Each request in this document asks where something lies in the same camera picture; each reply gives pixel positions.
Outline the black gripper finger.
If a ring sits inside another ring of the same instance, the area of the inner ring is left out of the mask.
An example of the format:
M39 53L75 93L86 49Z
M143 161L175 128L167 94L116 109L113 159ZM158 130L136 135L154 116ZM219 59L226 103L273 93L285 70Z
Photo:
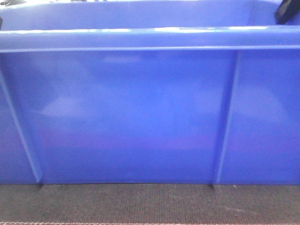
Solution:
M276 24L286 24L300 11L299 0L283 0L274 12Z

